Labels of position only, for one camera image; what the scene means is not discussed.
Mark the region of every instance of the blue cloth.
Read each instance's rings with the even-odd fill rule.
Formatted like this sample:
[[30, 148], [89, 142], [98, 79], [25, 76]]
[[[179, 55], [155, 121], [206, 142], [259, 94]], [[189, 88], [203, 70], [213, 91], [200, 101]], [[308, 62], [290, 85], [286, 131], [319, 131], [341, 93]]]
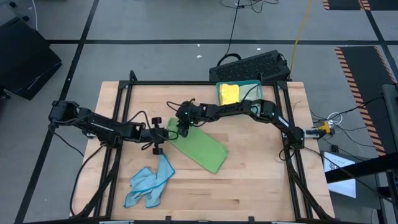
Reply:
[[148, 167], [141, 169], [131, 177], [132, 191], [127, 194], [124, 207], [128, 208], [138, 203], [145, 195], [145, 207], [153, 208], [160, 204], [160, 196], [167, 181], [174, 175], [175, 170], [167, 160], [166, 156], [159, 156], [157, 174], [153, 174]]

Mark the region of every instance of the black box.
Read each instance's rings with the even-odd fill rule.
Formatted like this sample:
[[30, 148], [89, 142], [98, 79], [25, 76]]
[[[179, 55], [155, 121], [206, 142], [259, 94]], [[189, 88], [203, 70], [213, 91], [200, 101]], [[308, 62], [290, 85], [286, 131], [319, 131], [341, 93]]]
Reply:
[[61, 66], [50, 44], [15, 18], [0, 27], [0, 85], [28, 100]]
[[287, 62], [277, 50], [211, 68], [209, 81], [284, 81], [290, 74]]

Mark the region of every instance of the black wheel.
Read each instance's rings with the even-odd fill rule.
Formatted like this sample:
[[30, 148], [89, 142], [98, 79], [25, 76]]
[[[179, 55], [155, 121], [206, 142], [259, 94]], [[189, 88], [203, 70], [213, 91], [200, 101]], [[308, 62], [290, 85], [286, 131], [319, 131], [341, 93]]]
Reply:
[[11, 1], [11, 2], [9, 3], [9, 5], [10, 5], [11, 7], [13, 7], [13, 8], [17, 7], [17, 4], [16, 4], [15, 2], [13, 2], [13, 1]]

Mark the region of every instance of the hazard tape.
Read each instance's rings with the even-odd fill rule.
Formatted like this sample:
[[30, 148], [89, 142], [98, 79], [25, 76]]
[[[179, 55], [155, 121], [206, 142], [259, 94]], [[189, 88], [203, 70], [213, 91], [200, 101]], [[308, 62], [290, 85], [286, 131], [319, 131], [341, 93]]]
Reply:
[[379, 135], [377, 134], [377, 131], [373, 126], [373, 122], [371, 117], [369, 116], [368, 110], [366, 109], [366, 106], [363, 106], [364, 101], [362, 99], [361, 93], [358, 90], [353, 74], [351, 73], [351, 70], [349, 69], [347, 61], [343, 55], [343, 51], [339, 47], [337, 47], [335, 51], [341, 68], [343, 69], [344, 76], [347, 79], [349, 88], [351, 89], [351, 92], [354, 96], [355, 103], [357, 104], [357, 106], [361, 106], [359, 108], [359, 112], [361, 113], [362, 119], [366, 125], [366, 129], [368, 130], [368, 133], [371, 137], [374, 148], [376, 149], [376, 152], [379, 156], [384, 156], [386, 155], [386, 152], [380, 141]]
[[326, 10], [329, 10], [329, 9], [330, 9], [328, 0], [322, 0], [322, 3], [323, 3], [323, 7], [324, 7]]
[[364, 10], [371, 10], [371, 5], [369, 4], [368, 0], [358, 0], [359, 1], [359, 5], [361, 6], [361, 9]]
[[396, 78], [395, 78], [395, 77], [393, 76], [393, 74], [390, 72], [390, 69], [388, 68], [386, 61], [383, 59], [383, 56], [381, 55], [381, 53], [380, 53], [378, 47], [376, 47], [376, 46], [373, 46], [373, 47], [374, 47], [374, 49], [376, 50], [376, 53], [379, 55], [380, 60], [381, 60], [381, 62], [383, 63], [384, 68], [386, 69], [386, 72], [388, 73], [388, 76], [390, 77], [390, 79], [391, 79], [394, 83], [397, 83]]

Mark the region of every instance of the green towel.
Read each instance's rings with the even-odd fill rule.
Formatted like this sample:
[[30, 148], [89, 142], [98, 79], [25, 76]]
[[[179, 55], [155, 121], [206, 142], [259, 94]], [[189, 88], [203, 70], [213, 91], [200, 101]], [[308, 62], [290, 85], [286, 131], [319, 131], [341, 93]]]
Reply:
[[[177, 132], [177, 124], [178, 121], [171, 118], [167, 129]], [[170, 142], [179, 151], [214, 174], [218, 172], [228, 155], [228, 150], [223, 144], [195, 127], [189, 128], [186, 138], [179, 136], [178, 139]]]

